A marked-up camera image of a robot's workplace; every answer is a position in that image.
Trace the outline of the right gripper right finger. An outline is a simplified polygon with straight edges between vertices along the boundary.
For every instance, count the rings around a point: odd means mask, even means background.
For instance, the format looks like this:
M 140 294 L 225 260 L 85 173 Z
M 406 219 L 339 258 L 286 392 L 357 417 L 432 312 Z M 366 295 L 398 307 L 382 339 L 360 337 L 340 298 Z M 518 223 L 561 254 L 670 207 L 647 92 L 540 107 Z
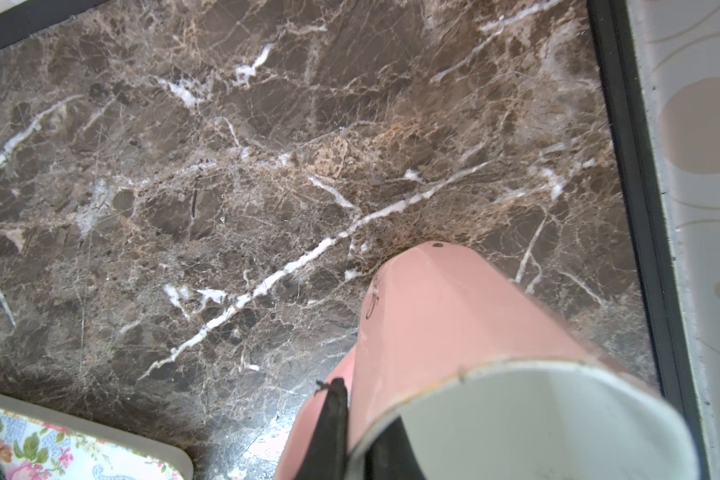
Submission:
M 395 419 L 365 454 L 365 480 L 425 480 L 401 417 Z

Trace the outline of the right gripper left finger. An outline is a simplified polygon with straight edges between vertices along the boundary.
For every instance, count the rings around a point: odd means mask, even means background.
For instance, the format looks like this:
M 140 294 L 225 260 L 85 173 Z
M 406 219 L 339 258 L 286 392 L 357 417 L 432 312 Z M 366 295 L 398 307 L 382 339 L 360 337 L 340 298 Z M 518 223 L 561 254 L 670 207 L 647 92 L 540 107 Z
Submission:
M 347 459 L 348 391 L 341 377 L 317 382 L 317 393 L 326 393 L 312 438 L 296 480 L 342 480 Z

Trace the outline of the pink ceramic mug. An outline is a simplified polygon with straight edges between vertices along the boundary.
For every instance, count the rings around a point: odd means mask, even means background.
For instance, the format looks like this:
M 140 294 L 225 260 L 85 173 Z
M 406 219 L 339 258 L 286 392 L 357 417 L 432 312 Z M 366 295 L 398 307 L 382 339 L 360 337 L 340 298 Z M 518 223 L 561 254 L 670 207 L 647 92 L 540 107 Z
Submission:
M 363 300 L 344 379 L 343 479 L 402 418 L 425 479 L 697 479 L 683 417 L 475 251 L 427 242 Z M 326 393 L 296 415 L 275 470 L 295 479 Z

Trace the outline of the floral rectangular tray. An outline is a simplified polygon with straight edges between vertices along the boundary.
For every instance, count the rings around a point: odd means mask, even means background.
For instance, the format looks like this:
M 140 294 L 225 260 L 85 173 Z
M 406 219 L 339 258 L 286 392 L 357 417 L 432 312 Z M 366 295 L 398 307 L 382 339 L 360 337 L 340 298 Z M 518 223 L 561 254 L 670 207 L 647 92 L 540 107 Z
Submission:
M 0 395 L 0 479 L 191 479 L 183 450 Z

